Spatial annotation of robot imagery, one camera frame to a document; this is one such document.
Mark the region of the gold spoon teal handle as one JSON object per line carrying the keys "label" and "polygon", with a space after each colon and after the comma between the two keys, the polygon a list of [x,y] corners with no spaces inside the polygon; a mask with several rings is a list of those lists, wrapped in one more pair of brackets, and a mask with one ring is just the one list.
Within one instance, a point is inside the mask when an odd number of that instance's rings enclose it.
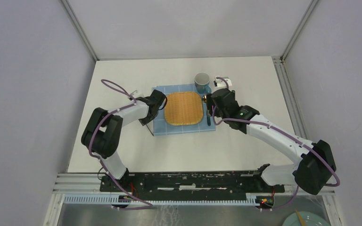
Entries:
{"label": "gold spoon teal handle", "polygon": [[202,96],[202,102],[205,104],[205,112],[206,112],[206,122],[208,126],[211,126],[211,120],[210,120],[210,112],[208,109],[208,103],[207,103],[207,97],[206,94]]}

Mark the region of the woven bamboo placemat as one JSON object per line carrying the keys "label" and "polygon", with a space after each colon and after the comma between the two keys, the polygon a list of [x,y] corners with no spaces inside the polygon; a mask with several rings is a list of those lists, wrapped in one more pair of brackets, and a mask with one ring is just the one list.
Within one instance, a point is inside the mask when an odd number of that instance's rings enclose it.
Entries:
{"label": "woven bamboo placemat", "polygon": [[165,121],[172,126],[195,125],[203,119],[203,104],[198,93],[175,92],[167,96]]}

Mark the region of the white blue mug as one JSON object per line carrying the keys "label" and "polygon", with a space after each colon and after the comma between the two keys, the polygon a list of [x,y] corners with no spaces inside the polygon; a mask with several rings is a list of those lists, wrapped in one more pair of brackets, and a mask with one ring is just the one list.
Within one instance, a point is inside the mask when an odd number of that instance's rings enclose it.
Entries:
{"label": "white blue mug", "polygon": [[207,94],[212,92],[209,83],[210,76],[207,73],[198,73],[195,75],[194,84],[199,94]]}

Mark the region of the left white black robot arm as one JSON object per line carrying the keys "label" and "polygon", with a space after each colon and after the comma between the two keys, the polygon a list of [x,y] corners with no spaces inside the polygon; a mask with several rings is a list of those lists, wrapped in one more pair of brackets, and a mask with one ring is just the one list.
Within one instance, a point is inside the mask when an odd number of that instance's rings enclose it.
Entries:
{"label": "left white black robot arm", "polygon": [[147,97],[138,91],[121,93],[128,97],[129,103],[112,111],[94,109],[81,138],[89,155],[99,161],[112,180],[111,185],[120,192],[130,185],[129,170],[117,153],[122,128],[134,121],[147,127],[167,104],[167,96],[156,89]]}

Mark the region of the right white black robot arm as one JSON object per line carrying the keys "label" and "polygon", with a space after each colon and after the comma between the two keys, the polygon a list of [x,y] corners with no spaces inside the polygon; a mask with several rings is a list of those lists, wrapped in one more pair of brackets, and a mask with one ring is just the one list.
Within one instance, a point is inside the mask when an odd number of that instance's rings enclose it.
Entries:
{"label": "right white black robot arm", "polygon": [[279,128],[258,110],[239,105],[235,92],[227,88],[203,95],[216,124],[228,124],[232,129],[255,137],[292,161],[289,165],[265,164],[253,180],[254,188],[266,192],[275,185],[296,185],[305,192],[317,195],[323,187],[337,187],[336,164],[330,145],[319,140],[313,142]]}

